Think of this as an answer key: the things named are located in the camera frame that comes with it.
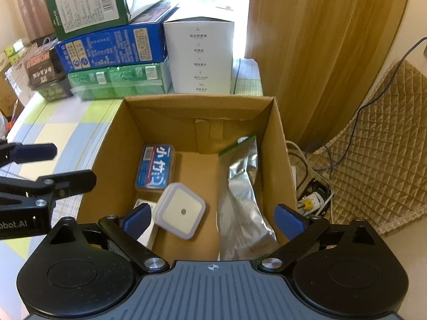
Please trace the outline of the black Honglu food container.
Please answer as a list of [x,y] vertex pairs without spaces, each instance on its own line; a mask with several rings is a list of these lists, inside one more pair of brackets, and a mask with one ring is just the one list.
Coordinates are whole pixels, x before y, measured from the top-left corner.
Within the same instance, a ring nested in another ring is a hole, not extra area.
[[60,101],[73,96],[55,46],[40,47],[25,63],[32,91],[48,102]]

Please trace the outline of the blue white pill box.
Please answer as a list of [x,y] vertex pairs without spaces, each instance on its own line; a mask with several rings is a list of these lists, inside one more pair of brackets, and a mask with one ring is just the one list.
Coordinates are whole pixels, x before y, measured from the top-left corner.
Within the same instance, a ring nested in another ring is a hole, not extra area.
[[175,148],[171,145],[146,145],[143,148],[135,188],[137,191],[163,191],[170,185],[175,167]]

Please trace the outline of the pink white paper envelope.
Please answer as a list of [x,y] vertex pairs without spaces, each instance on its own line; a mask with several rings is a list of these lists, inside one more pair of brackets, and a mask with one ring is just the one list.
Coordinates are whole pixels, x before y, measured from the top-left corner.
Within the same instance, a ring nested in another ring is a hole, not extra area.
[[1,70],[1,113],[6,118],[18,117],[33,95],[24,66],[7,65]]

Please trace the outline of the checked tablecloth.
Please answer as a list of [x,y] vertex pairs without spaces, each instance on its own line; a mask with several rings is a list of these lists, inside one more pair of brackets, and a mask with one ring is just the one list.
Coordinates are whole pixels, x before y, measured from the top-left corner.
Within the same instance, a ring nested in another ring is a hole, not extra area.
[[[262,96],[258,63],[253,59],[236,59],[232,70],[232,93]],[[73,97],[48,103],[35,94],[11,129],[8,142],[23,144],[53,143],[57,156],[50,161],[11,163],[1,168],[1,176],[36,180],[39,175],[89,169],[93,166],[109,126],[122,99],[81,101]],[[59,218],[77,214],[82,195],[59,200],[52,225]],[[1,259],[22,263],[31,254],[31,238],[1,241]]]

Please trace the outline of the green tissue packs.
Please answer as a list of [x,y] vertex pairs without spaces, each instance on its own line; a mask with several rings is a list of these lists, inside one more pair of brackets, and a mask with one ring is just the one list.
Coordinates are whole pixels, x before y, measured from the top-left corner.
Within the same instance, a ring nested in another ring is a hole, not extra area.
[[11,65],[19,61],[29,44],[30,41],[28,38],[20,38],[5,48],[4,53]]

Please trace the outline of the brown curtain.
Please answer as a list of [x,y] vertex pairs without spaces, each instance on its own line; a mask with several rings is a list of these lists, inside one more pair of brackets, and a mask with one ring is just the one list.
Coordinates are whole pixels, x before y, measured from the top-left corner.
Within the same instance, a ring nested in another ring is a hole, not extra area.
[[325,143],[351,120],[408,0],[250,0],[245,54],[277,99],[286,138]]

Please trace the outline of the white plug night light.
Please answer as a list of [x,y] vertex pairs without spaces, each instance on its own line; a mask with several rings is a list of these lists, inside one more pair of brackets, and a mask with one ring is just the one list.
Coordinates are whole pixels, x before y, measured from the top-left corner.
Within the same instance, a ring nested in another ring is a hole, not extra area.
[[153,210],[154,223],[175,236],[189,240],[205,213],[205,201],[183,183],[170,183]]

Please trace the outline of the dark green top carton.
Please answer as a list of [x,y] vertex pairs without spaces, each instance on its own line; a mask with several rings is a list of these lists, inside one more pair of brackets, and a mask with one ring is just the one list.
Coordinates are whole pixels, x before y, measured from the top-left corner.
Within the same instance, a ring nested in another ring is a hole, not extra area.
[[46,0],[60,41],[130,24],[161,0]]

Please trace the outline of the brown cardboard box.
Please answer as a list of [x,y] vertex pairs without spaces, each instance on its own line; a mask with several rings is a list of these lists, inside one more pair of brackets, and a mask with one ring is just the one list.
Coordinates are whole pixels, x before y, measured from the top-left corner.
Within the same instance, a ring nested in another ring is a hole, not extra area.
[[139,198],[157,200],[156,192],[136,190],[137,168],[146,145],[171,145],[174,181],[194,191],[207,207],[193,238],[183,240],[160,230],[153,251],[167,262],[216,259],[218,155],[251,134],[260,152],[255,194],[263,215],[272,222],[277,205],[296,205],[279,108],[273,98],[234,95],[154,95],[122,101],[96,156],[96,186],[83,196],[78,222],[121,217]]

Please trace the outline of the green wrapped carton pack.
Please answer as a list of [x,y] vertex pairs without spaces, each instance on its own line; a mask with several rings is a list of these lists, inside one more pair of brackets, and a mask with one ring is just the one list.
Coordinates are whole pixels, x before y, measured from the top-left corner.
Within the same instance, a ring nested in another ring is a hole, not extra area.
[[172,87],[169,60],[162,63],[110,66],[68,74],[72,93],[82,101],[167,94]]

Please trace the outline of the white power strip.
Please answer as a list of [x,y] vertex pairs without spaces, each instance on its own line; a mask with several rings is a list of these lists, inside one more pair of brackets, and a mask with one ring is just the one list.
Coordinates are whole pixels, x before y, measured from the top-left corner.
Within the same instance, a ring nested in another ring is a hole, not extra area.
[[304,217],[324,217],[334,198],[328,178],[306,165],[292,165],[291,172],[298,200],[297,211]]

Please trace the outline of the white tall box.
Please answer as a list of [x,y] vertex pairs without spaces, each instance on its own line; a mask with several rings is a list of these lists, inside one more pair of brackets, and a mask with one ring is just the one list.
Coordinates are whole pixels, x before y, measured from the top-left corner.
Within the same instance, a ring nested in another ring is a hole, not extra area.
[[230,94],[234,30],[232,11],[207,4],[180,4],[164,21],[176,93]]

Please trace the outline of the quilted beige chair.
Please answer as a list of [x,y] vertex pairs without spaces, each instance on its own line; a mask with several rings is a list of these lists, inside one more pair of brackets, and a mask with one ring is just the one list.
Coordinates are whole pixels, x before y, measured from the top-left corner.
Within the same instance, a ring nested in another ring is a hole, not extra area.
[[308,162],[335,164],[333,222],[362,217],[386,235],[426,216],[426,76],[408,61],[393,64],[371,97]]

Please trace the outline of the silver green tea bag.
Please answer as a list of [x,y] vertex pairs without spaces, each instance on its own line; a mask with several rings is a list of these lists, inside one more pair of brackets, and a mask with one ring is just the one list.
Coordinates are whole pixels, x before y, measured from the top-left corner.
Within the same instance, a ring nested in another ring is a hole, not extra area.
[[222,261],[256,260],[279,247],[255,195],[258,147],[254,134],[219,153],[216,227]]

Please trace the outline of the white tablet medicine box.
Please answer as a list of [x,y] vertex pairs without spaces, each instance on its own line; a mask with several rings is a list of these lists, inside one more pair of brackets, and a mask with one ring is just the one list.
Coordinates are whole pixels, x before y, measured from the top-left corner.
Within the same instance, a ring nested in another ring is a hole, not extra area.
[[141,205],[147,204],[150,206],[151,209],[151,214],[150,217],[144,217],[142,219],[142,229],[143,232],[141,234],[139,234],[137,241],[139,243],[141,243],[142,245],[144,245],[144,247],[148,248],[148,249],[152,249],[153,248],[153,244],[154,241],[156,239],[156,235],[158,232],[158,226],[155,224],[153,218],[152,218],[152,214],[155,212],[155,209],[157,207],[157,203],[156,202],[152,202],[149,200],[145,200],[145,199],[137,199],[134,208],[138,208]]

